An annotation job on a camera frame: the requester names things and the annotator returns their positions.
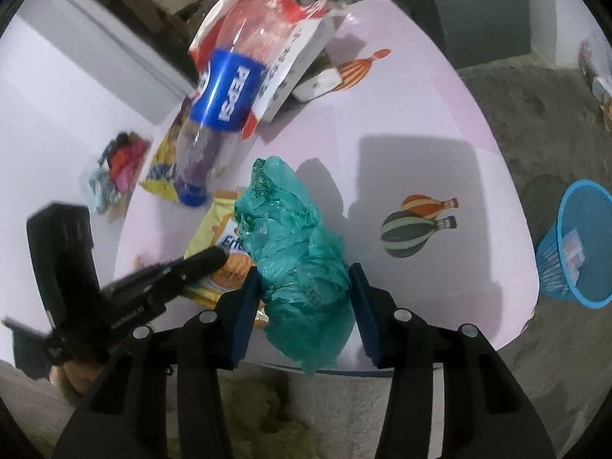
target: snack bag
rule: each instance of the snack bag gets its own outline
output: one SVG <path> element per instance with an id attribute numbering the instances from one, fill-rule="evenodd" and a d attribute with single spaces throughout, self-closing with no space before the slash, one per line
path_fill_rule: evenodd
<path id="1" fill-rule="evenodd" d="M 149 193 L 159 195 L 166 200 L 173 200 L 174 202 L 178 201 L 176 190 L 174 189 L 174 181 L 177 176 L 176 140 L 179 137 L 182 125 L 187 120 L 191 105 L 192 99 L 186 97 L 174 122 L 172 122 L 153 159 L 151 159 L 145 181 L 140 183 Z"/>
<path id="2" fill-rule="evenodd" d="M 185 295 L 208 308 L 214 308 L 221 295 L 238 290 L 244 283 L 253 265 L 251 257 L 238 242 L 238 225 L 234 221 L 234 203 L 239 194 L 235 191 L 216 191 L 210 210 L 204 216 L 200 227 L 189 243 L 185 258 L 218 245 L 229 251 L 225 266 L 189 286 Z M 267 315 L 260 305 L 255 318 L 257 327 L 265 326 Z"/>

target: table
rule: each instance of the table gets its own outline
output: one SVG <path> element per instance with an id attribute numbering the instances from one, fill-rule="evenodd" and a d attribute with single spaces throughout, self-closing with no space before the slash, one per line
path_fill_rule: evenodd
<path id="1" fill-rule="evenodd" d="M 325 224 L 344 236 L 347 261 L 361 262 L 373 286 L 389 290 L 398 306 L 431 324 L 456 329 L 473 322 L 499 349 L 531 318 L 539 283 L 525 217 L 497 143 L 455 70 L 390 0 L 365 0 L 349 9 L 327 51 L 338 64 L 374 56 L 352 64 L 361 69 L 348 67 L 353 80 L 363 76 L 359 71 L 366 63 L 369 72 L 353 87 L 259 127 L 218 185 L 245 187 L 256 158 L 282 157 L 304 182 Z M 155 143 L 173 115 L 160 126 Z M 449 208 L 437 218 L 452 227 L 454 216 L 457 225 L 432 233 L 412 256 L 396 258 L 384 251 L 381 226 L 415 195 L 405 208 L 436 212 L 434 203 L 418 195 L 447 201 Z M 136 255 L 149 263 L 180 257 L 204 212 L 137 188 L 115 276 L 130 273 Z M 405 225 L 392 222 L 391 228 Z M 422 234 L 408 238 L 413 241 L 400 247 L 400 254 L 423 245 Z M 200 309 L 176 299 L 152 325 L 181 326 Z M 258 329 L 246 360 L 295 367 Z M 374 370 L 357 328 L 334 370 Z"/>

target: teal plastic bag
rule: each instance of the teal plastic bag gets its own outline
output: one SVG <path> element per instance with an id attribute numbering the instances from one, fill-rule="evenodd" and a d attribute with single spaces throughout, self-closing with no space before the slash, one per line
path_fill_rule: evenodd
<path id="1" fill-rule="evenodd" d="M 235 219 L 263 277 L 268 340 L 306 373 L 333 367 L 354 324 L 342 238 L 279 157 L 255 161 Z"/>

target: striped hot air balloon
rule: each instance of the striped hot air balloon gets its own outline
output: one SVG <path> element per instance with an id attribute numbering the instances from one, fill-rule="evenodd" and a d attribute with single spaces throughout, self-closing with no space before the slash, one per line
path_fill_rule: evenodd
<path id="1" fill-rule="evenodd" d="M 337 86 L 334 91 L 348 90 L 352 88 L 359 81 L 365 78 L 366 74 L 372 68 L 372 62 L 377 59 L 382 59 L 389 55 L 391 50 L 383 48 L 377 52 L 374 52 L 371 57 L 367 59 L 355 59 L 350 62 L 341 63 L 338 66 L 338 72 L 342 76 L 342 84 Z"/>
<path id="2" fill-rule="evenodd" d="M 409 210 L 427 219 L 435 219 L 445 208 L 459 207 L 459 200 L 452 198 L 443 202 L 426 195 L 411 195 L 402 202 L 402 210 Z"/>
<path id="3" fill-rule="evenodd" d="M 410 257 L 425 246 L 436 231 L 457 227 L 455 216 L 445 219 L 425 219 L 409 210 L 394 212 L 381 227 L 381 240 L 385 251 L 392 257 Z"/>

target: blue wastebasket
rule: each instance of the blue wastebasket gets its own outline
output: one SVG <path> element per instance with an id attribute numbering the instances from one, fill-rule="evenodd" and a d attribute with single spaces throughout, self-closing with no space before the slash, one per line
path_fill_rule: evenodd
<path id="1" fill-rule="evenodd" d="M 574 284 L 562 260 L 562 239 L 580 237 L 584 262 Z M 555 223 L 535 254 L 540 291 L 547 297 L 578 301 L 598 309 L 612 301 L 612 196 L 601 185 L 582 179 L 563 195 Z"/>

